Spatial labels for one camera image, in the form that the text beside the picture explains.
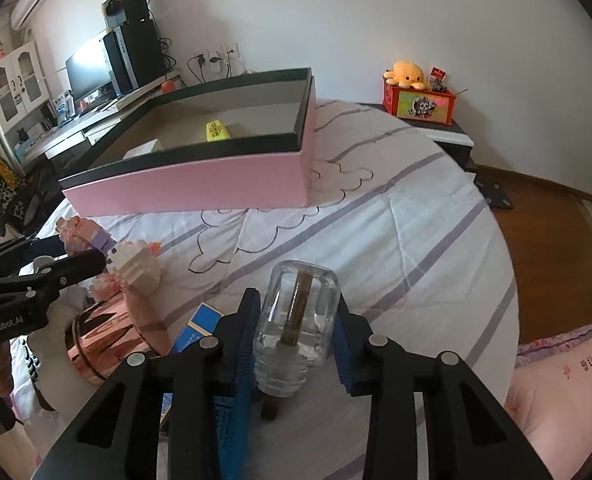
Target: white bedsheet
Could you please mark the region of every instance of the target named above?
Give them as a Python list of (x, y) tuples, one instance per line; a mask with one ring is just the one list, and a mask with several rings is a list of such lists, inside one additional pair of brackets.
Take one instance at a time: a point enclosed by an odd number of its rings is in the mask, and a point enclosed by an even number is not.
[[(264, 295), (277, 262), (303, 260), (335, 270), (349, 309), (376, 333), (429, 356), (458, 352), (502, 402), (518, 344), (516, 283), (476, 187), (422, 129), (356, 104), (318, 102), (314, 157), (307, 209), (95, 220), (120, 240), (162, 242), (166, 274), (152, 302), (172, 338), (201, 301), (229, 314), (246, 287)], [(40, 236), (73, 214), (64, 201)], [(16, 372), (16, 391), (31, 395)], [(41, 439), (37, 449), (48, 449), (64, 427), (41, 410), (22, 415), (30, 438)], [(246, 478), (360, 477), (369, 399), (345, 394), (333, 358), (310, 371), (278, 420), (252, 420)], [(420, 478), (424, 431), (421, 423)]]

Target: pink box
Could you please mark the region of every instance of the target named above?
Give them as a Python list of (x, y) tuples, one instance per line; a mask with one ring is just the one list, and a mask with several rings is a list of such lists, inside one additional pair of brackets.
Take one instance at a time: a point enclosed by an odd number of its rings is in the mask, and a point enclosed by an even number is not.
[[(78, 213), (306, 207), (316, 124), (311, 70), (214, 83), (149, 101), (83, 155), (76, 169), (89, 169), (61, 180)], [(232, 139), (202, 141), (215, 119)], [(121, 159), (155, 138), (161, 152)]]

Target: yellow octopus plush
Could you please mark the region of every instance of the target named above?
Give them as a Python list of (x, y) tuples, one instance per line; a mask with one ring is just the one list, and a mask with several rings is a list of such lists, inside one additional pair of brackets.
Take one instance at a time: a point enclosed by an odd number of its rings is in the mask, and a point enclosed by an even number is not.
[(400, 88), (412, 87), (416, 90), (425, 90), (427, 88), (423, 70), (411, 61), (394, 63), (393, 72), (385, 72), (383, 76), (388, 85), (398, 85)]

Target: power outlet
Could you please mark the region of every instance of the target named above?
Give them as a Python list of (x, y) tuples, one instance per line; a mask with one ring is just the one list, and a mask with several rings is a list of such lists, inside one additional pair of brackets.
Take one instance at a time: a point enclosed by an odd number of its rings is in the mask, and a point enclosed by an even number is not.
[(220, 54), (218, 54), (217, 50), (208, 50), (207, 51), (207, 60), (211, 65), (211, 70), (212, 72), (220, 72), (221, 70), (221, 66), (220, 66), (220, 61), (216, 60), (216, 61), (211, 61), (211, 59), (214, 58), (221, 58), (222, 56), (220, 56)]
[(238, 59), (240, 57), (240, 49), (237, 43), (223, 48), (222, 51), (225, 53), (223, 59)]

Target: pink blanket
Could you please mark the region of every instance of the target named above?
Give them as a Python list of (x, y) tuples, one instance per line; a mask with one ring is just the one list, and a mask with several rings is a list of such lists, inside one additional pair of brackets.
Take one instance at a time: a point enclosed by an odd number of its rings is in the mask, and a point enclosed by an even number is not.
[[(555, 353), (560, 345), (565, 351)], [(592, 338), (560, 345), (516, 368), (505, 409), (554, 480), (569, 480), (592, 452)]]

